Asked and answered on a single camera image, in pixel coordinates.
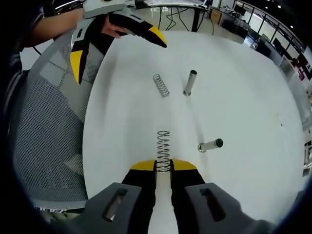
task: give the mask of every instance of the white table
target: white table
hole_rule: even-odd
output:
[[[304,159],[300,117],[284,78],[247,46],[199,33],[164,35],[166,49],[134,36],[115,40],[102,62],[84,125],[88,197],[121,182],[138,161],[156,158],[157,132],[166,130],[171,157],[195,164],[252,218],[276,223],[301,189]],[[198,75],[185,97],[190,70]],[[169,97],[160,96],[154,74]],[[222,148],[197,151],[216,138]]]
[[[192,23],[192,32],[198,31],[198,21],[200,11],[207,11],[206,1],[200,0],[145,0],[144,3],[148,7],[186,7],[194,9],[194,17]]]

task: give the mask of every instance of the gray mesh chair back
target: gray mesh chair back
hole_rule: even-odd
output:
[[[70,66],[72,32],[54,41],[35,62],[15,102],[10,136],[14,165],[37,207],[84,207],[84,118],[103,54],[90,44],[81,85]]]

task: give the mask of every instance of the railing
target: railing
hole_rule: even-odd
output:
[[[294,58],[305,51],[306,45],[274,16],[244,1],[235,0],[233,8],[236,4],[246,9],[245,15],[247,16],[244,17],[244,20],[259,35],[265,34],[270,39],[271,43],[277,38],[281,42],[281,45]]]

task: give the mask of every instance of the cable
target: cable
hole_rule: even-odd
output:
[[[187,11],[187,10],[188,10],[188,8],[186,8],[186,9],[180,11],[180,12],[172,13],[172,7],[171,7],[171,8],[170,8],[170,15],[166,15],[167,19],[170,20],[170,24],[169,24],[168,27],[166,28],[166,31],[172,29],[172,28],[176,25],[176,22],[173,20],[173,16],[174,16],[174,15],[177,15],[177,14],[179,14],[179,13],[182,13],[182,12],[184,12],[184,11]]]
[[[189,32],[189,29],[186,27],[185,23],[183,22],[183,20],[182,20],[182,19],[181,19],[181,17],[180,17],[180,12],[179,12],[179,9],[178,9],[178,8],[176,8],[176,10],[177,10],[177,13],[178,13],[178,15],[179,15],[179,19],[180,19],[180,21],[183,23],[184,27],[185,27],[185,28],[186,28],[186,30]]]
[[[204,16],[205,16],[205,11],[203,12],[203,16],[201,17],[201,20],[200,20],[200,23],[199,23],[199,26],[197,27],[197,29],[196,29],[196,32],[199,30],[199,28],[200,28],[200,26],[201,26],[201,23],[203,22],[203,20],[204,20]]]
[[[172,29],[176,25],[176,22],[173,20],[172,7],[170,8],[170,15],[169,16],[166,15],[167,19],[170,20],[170,24],[166,28],[166,31]]]
[[[162,13],[162,6],[159,8],[160,9],[160,15],[159,15],[159,23],[158,23],[158,30],[160,28],[160,22],[161,22],[161,13]]]
[[[215,34],[215,26],[214,26],[214,23],[213,23],[213,21],[212,21],[212,19],[210,18],[210,21],[211,21],[211,23],[213,24],[213,35]]]
[[[197,27],[197,30],[196,31],[198,31],[199,30],[199,28],[200,28],[200,26],[201,26],[201,23],[203,22],[203,20],[204,20],[204,16],[205,16],[205,13],[206,13],[206,11],[204,11],[203,12],[203,15],[202,15],[202,17],[201,17],[201,20],[200,20],[200,23],[199,23],[199,26]],[[212,19],[210,18],[210,21],[211,21],[211,24],[213,25],[213,35],[215,34],[215,26],[214,26],[214,23],[213,23],[213,21],[212,21]]]
[[[39,50],[37,50],[37,48],[36,47],[34,47],[33,46],[33,49],[39,54],[39,55],[41,55],[41,53],[40,53],[40,51]]]

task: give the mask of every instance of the coil spring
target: coil spring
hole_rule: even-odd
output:
[[[167,144],[169,139],[167,137],[170,136],[170,132],[168,131],[159,131],[157,139],[158,151],[157,151],[157,171],[158,172],[169,172],[170,171],[170,154],[168,147],[170,146]]]
[[[154,80],[154,82],[157,86],[157,89],[159,90],[161,96],[163,98],[169,96],[169,91],[168,91],[164,81],[160,77],[160,75],[159,74],[154,75],[153,80]]]

